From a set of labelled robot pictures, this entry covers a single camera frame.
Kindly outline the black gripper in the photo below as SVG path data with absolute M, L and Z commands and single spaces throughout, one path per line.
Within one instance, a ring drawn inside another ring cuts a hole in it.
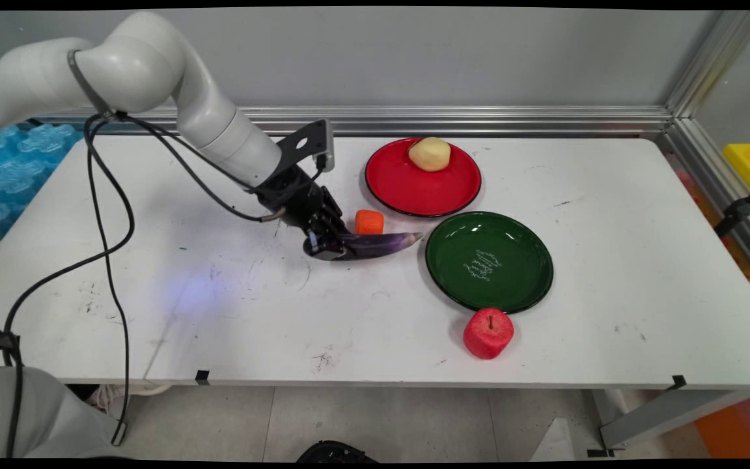
M 305 232 L 306 255 L 322 261 L 344 255 L 341 241 L 352 233 L 342 221 L 342 211 L 327 187 L 319 186 L 300 167 L 292 166 L 263 183 L 257 197 L 273 213 L 283 208 L 281 220 Z

